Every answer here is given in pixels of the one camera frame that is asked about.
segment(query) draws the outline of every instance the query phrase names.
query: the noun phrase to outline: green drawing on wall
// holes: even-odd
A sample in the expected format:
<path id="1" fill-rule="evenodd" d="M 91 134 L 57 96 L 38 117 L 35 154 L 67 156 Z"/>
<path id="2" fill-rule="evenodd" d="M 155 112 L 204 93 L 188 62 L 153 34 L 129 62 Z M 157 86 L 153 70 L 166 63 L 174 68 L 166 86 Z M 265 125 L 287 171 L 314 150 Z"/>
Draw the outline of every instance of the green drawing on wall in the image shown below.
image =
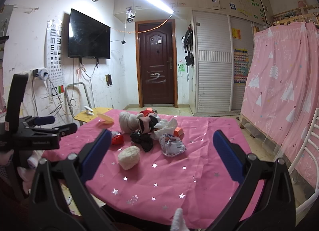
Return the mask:
<path id="1" fill-rule="evenodd" d="M 178 64 L 178 72 L 185 72 L 185 64 Z"/>

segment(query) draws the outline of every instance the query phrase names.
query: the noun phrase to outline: white chair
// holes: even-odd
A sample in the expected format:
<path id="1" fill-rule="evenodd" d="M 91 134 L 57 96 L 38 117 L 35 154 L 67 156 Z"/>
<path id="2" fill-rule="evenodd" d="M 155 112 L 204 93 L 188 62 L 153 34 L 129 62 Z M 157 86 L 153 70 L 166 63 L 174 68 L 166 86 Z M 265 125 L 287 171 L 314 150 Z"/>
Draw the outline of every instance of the white chair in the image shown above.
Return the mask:
<path id="1" fill-rule="evenodd" d="M 317 120 L 319 120 L 319 108 L 316 109 L 315 111 L 315 115 L 312 119 L 311 125 L 310 125 L 310 129 L 307 133 L 307 136 L 305 138 L 304 143 L 302 144 L 296 158 L 294 159 L 294 161 L 292 162 L 291 166 L 288 169 L 289 174 L 292 173 L 292 171 L 295 169 L 297 163 L 299 162 L 300 158 L 302 157 L 302 155 L 304 154 L 304 152 L 306 151 L 310 157 L 312 158 L 312 160 L 315 163 L 316 166 L 316 171 L 317 171 L 317 181 L 316 181 L 316 188 L 315 188 L 315 193 L 309 198 L 307 199 L 303 204 L 301 204 L 298 208 L 296 208 L 296 214 L 299 214 L 300 212 L 302 212 L 304 209 L 306 209 L 308 206 L 310 206 L 313 202 L 315 202 L 315 200 L 317 199 L 318 195 L 319 195 L 319 167 L 318 167 L 318 162 L 315 158 L 315 156 L 311 153 L 311 151 L 307 148 L 307 146 L 313 146 L 318 152 L 319 152 L 319 147 L 310 140 L 310 136 L 315 137 L 316 139 L 318 139 L 319 142 L 319 136 L 313 132 L 314 128 L 319 129 L 319 125 L 317 125 Z"/>

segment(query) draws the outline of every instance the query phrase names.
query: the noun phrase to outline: security camera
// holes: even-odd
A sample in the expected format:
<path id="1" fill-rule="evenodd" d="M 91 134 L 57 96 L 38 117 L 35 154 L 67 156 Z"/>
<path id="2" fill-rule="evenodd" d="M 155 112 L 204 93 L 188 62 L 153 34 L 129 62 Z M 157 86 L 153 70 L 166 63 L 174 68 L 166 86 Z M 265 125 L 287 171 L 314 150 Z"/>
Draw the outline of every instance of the security camera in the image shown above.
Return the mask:
<path id="1" fill-rule="evenodd" d="M 136 12 L 132 13 L 132 8 L 130 7 L 129 10 L 126 11 L 126 14 L 127 14 L 127 22 L 131 23 L 134 20 L 134 18 L 135 18 Z"/>

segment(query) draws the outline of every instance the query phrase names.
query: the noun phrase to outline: blue gripper pad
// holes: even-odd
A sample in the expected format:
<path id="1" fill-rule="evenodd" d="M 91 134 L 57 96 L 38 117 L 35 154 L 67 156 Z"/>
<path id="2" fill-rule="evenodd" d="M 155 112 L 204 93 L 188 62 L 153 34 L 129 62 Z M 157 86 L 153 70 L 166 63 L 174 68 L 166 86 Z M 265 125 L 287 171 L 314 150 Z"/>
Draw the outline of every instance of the blue gripper pad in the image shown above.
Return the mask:
<path id="1" fill-rule="evenodd" d="M 242 184 L 245 179 L 244 163 L 242 162 L 242 158 L 239 158 L 237 156 L 236 151 L 234 151 L 233 147 L 234 145 L 238 145 L 232 144 L 220 130 L 217 130 L 214 133 L 213 144 L 232 180 L 239 182 L 239 184 Z"/>
<path id="2" fill-rule="evenodd" d="M 80 180 L 85 183 L 93 179 L 96 170 L 98 169 L 103 157 L 111 145 L 112 134 L 105 130 L 94 141 L 94 145 L 82 162 L 82 174 Z"/>
<path id="3" fill-rule="evenodd" d="M 52 124 L 54 122 L 55 122 L 54 116 L 37 117 L 34 120 L 34 124 L 37 125 L 37 126 Z"/>

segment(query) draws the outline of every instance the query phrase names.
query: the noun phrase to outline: orange box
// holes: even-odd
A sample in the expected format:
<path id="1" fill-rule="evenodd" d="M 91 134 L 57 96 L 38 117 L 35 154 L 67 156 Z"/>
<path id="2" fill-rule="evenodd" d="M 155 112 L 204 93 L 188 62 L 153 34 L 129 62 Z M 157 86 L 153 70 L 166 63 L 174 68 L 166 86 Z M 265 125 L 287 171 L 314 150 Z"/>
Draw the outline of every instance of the orange box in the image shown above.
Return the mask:
<path id="1" fill-rule="evenodd" d="M 183 135 L 183 134 L 184 134 L 184 131 L 183 131 L 183 129 L 180 128 L 180 127 L 177 127 L 177 128 L 174 130 L 174 136 L 176 136 L 176 137 L 180 137 L 180 136 Z"/>

